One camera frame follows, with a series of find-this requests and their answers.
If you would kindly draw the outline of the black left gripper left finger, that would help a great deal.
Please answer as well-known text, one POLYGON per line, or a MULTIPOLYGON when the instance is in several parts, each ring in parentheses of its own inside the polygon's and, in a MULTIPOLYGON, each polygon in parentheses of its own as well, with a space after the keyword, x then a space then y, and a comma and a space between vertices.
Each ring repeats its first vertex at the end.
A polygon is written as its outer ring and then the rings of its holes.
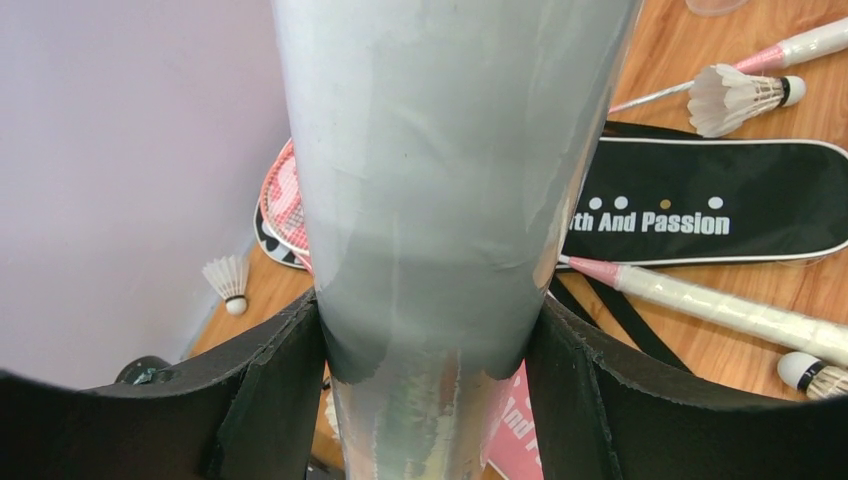
POLYGON ((324 378, 315 296, 140 384, 1 374, 5 479, 301 479, 324 378))

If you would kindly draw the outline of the white shuttlecock tube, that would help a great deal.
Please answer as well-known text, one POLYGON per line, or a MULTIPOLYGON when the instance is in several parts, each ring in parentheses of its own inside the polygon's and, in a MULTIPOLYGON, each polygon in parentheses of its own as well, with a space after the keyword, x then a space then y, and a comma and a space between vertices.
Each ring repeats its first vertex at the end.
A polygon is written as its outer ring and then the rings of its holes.
POLYGON ((476 479, 638 1, 277 1, 350 479, 476 479))

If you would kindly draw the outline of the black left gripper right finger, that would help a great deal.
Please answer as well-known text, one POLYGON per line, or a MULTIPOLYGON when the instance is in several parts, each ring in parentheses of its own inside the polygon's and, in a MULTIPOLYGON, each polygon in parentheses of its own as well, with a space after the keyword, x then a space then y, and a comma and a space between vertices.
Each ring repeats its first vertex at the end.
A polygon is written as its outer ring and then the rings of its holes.
POLYGON ((547 479, 843 479, 847 401, 793 402, 647 356, 555 300, 525 360, 547 479))

